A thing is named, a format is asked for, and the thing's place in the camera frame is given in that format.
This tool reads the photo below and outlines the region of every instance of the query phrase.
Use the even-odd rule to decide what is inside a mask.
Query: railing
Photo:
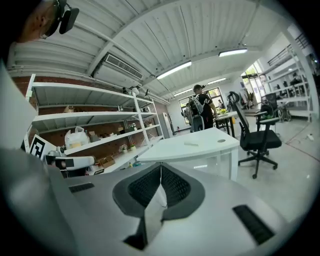
[[[304,34],[299,35],[295,41],[297,42],[298,46],[301,49],[306,48],[309,45],[309,41],[307,40],[307,38],[305,37]],[[285,49],[283,49],[282,51],[280,51],[275,57],[273,57],[272,59],[270,59],[268,61],[269,66],[274,65],[275,63],[277,63],[278,61],[284,59],[285,57],[287,57],[290,53],[288,50],[292,50],[292,46],[291,44],[289,44]]]

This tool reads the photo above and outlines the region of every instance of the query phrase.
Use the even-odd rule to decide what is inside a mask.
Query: black office chair
[[[255,174],[252,175],[253,179],[257,178],[259,161],[265,161],[267,163],[270,163],[273,165],[274,170],[277,169],[278,163],[266,158],[265,155],[269,155],[268,149],[279,148],[282,145],[281,140],[278,138],[275,132],[273,130],[270,130],[270,125],[274,125],[276,122],[278,122],[279,118],[275,117],[267,120],[261,120],[259,122],[259,125],[265,125],[265,130],[250,132],[249,123],[245,117],[244,112],[238,105],[238,101],[240,99],[239,95],[236,94],[234,91],[230,91],[228,99],[231,101],[232,107],[236,110],[240,118],[240,146],[244,151],[247,151],[248,156],[250,154],[252,155],[246,159],[238,161],[238,165],[240,166],[240,163],[243,162],[256,160]],[[257,117],[259,115],[265,115],[265,112],[257,113],[254,116]]]

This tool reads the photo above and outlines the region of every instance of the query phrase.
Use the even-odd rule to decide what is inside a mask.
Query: corrugated ceiling
[[[16,66],[50,67],[89,74],[104,49],[143,74],[138,80],[103,64],[94,77],[122,87],[143,85],[157,96],[194,81],[243,72],[277,36],[280,16],[252,0],[68,0],[80,9],[72,30],[17,44]],[[219,58],[221,50],[249,52]],[[161,81],[155,76],[183,62],[192,66]]]

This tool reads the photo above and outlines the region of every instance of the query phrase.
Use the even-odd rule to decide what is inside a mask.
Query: brick wall
[[[27,88],[29,85],[30,77],[14,77],[14,82],[16,83],[19,90],[23,93],[23,95],[26,95]],[[81,85],[81,86],[91,86],[96,88],[102,88],[110,91],[119,92],[115,88],[111,86],[104,86],[99,85],[92,82],[85,82],[85,81],[79,81],[74,79],[68,79],[68,78],[60,78],[60,77],[43,77],[43,76],[36,76],[35,82],[44,82],[44,83],[63,83],[63,84],[73,84],[73,85]],[[35,98],[30,99],[30,103],[35,107]],[[65,107],[50,107],[50,108],[40,108],[39,109],[39,115],[49,115],[49,114],[57,114],[57,113],[63,113],[65,110]],[[77,106],[74,108],[75,112],[93,112],[93,111],[117,111],[118,109],[115,107],[101,107],[101,106]],[[125,111],[132,111],[129,108],[125,108]],[[149,118],[149,121],[153,124],[155,124],[153,118]],[[129,121],[129,124],[136,123],[137,128],[141,128],[139,121]],[[95,134],[98,136],[104,135],[104,134],[111,134],[116,133],[118,131],[119,127],[124,127],[123,122],[115,122],[115,123],[106,123],[106,124],[99,124],[99,125],[91,125],[91,126],[85,126],[84,129],[88,132],[94,131]],[[47,140],[48,142],[52,143],[55,146],[63,146],[65,144],[65,135],[68,132],[68,130],[60,130],[55,132],[48,132],[40,134],[42,138]],[[147,131],[148,134],[151,134],[153,136],[158,136],[157,129],[149,129]],[[33,136],[35,134],[35,131],[32,130],[29,136],[29,142],[32,142]],[[140,146],[140,144],[144,140],[144,135],[142,132],[136,133],[132,136],[133,142]],[[119,154],[119,147],[122,144],[130,145],[130,141],[128,137],[117,139],[114,141],[111,141],[106,144],[102,144],[93,148],[89,148],[87,150],[83,150],[77,153],[72,154],[72,156],[94,156],[97,159],[109,156],[109,155],[117,155]]]

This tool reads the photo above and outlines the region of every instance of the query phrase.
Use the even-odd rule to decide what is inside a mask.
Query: fluorescent light
[[[247,48],[235,49],[235,50],[226,50],[219,53],[219,57],[234,55],[234,54],[244,54],[248,51]]]
[[[205,168],[207,166],[208,166],[207,164],[206,165],[199,165],[199,166],[193,167],[193,169]]]
[[[214,80],[214,81],[211,81],[211,82],[208,82],[208,85],[211,85],[211,84],[214,84],[214,83],[218,83],[218,82],[224,81],[224,80],[226,80],[225,77],[224,77],[224,78],[217,79],[217,80]]]
[[[179,92],[179,93],[175,94],[174,97],[176,97],[176,96],[178,96],[178,95],[180,95],[180,94],[184,94],[184,93],[190,92],[190,91],[192,91],[192,90],[193,90],[193,88],[190,88],[190,89],[188,89],[188,90],[184,90],[184,91],[182,91],[182,92]]]
[[[182,70],[182,69],[184,69],[184,68],[186,68],[186,67],[191,66],[191,64],[192,64],[192,62],[191,62],[191,61],[188,61],[188,62],[186,62],[186,63],[184,63],[184,64],[182,64],[182,65],[180,65],[180,66],[177,66],[177,67],[175,67],[175,68],[173,68],[173,69],[170,69],[169,71],[167,71],[167,72],[165,72],[165,73],[163,73],[163,74],[161,74],[161,75],[158,75],[158,76],[156,77],[156,79],[160,80],[160,79],[162,79],[162,78],[165,78],[166,76],[169,76],[169,75],[171,75],[171,74],[174,73],[174,72],[177,72],[177,71],[179,71],[179,70]]]

